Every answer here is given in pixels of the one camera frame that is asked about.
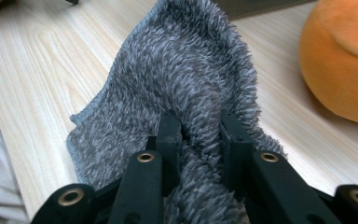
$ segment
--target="fuzzy towel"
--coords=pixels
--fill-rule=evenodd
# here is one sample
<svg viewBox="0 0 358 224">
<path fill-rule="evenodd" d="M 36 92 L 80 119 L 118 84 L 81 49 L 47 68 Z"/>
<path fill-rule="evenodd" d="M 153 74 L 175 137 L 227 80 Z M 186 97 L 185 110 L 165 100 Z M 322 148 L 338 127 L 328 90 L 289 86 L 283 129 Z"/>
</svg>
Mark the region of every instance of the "fuzzy towel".
<svg viewBox="0 0 358 224">
<path fill-rule="evenodd" d="M 209 0 L 160 0 L 123 43 L 103 89 L 67 139 L 79 182 L 100 189 L 173 109 L 182 143 L 180 183 L 165 223 L 242 223 L 246 211 L 222 185 L 220 113 L 235 113 L 257 149 L 282 153 L 258 126 L 256 72 L 235 28 Z"/>
</svg>

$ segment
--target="black plastic part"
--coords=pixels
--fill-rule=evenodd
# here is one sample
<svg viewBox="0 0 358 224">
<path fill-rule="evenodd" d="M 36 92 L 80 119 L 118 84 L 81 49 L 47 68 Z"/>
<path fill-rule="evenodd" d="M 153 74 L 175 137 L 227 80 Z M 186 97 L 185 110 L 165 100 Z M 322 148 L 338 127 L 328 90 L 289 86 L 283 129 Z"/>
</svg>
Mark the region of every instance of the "black plastic part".
<svg viewBox="0 0 358 224">
<path fill-rule="evenodd" d="M 108 223 L 161 224 L 162 158 L 154 150 L 133 154 L 122 177 Z"/>
<path fill-rule="evenodd" d="M 89 224 L 96 217 L 93 210 L 95 191 L 84 184 L 71 184 L 56 190 L 36 213 L 33 224 Z"/>
<path fill-rule="evenodd" d="M 343 223 L 358 223 L 358 185 L 339 186 L 333 205 L 333 210 Z"/>
<path fill-rule="evenodd" d="M 248 184 L 246 180 L 243 181 L 243 167 L 252 158 L 255 148 L 236 115 L 222 111 L 221 120 L 225 185 L 228 189 L 235 190 L 236 198 L 241 198 L 245 195 L 245 186 Z"/>
<path fill-rule="evenodd" d="M 163 159 L 163 191 L 168 196 L 179 183 L 179 143 L 182 141 L 181 125 L 173 110 L 161 115 L 156 139 L 156 151 Z"/>
<path fill-rule="evenodd" d="M 257 151 L 250 170 L 274 223 L 341 223 L 282 155 Z"/>
<path fill-rule="evenodd" d="M 65 0 L 65 1 L 70 2 L 70 3 L 74 4 L 74 5 L 79 3 L 79 0 Z"/>
<path fill-rule="evenodd" d="M 116 199 L 120 183 L 121 178 L 95 192 L 96 198 L 93 202 L 93 207 L 98 211 L 98 214 L 93 223 L 104 224 L 107 222 L 110 216 L 110 211 L 112 210 L 113 202 Z"/>
</svg>

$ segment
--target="wooden table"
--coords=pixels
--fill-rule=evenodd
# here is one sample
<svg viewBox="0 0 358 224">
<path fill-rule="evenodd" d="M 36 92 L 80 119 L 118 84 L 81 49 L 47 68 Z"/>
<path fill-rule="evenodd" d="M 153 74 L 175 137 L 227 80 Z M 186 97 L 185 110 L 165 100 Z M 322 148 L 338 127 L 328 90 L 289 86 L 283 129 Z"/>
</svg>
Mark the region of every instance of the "wooden table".
<svg viewBox="0 0 358 224">
<path fill-rule="evenodd" d="M 0 127 L 32 218 L 76 182 L 65 139 L 101 89 L 117 51 L 156 0 L 19 0 L 0 9 Z M 298 67 L 298 39 L 314 3 L 235 20 L 258 71 L 261 125 L 313 187 L 358 184 L 358 124 L 326 110 Z"/>
</svg>

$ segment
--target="orange object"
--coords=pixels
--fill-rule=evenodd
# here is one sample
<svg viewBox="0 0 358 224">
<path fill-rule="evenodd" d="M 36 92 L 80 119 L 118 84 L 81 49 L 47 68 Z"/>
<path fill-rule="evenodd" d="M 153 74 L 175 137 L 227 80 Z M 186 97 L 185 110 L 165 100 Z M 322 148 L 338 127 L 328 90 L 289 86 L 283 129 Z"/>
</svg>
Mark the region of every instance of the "orange object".
<svg viewBox="0 0 358 224">
<path fill-rule="evenodd" d="M 358 0 L 319 0 L 304 26 L 299 55 L 316 98 L 358 122 Z"/>
</svg>

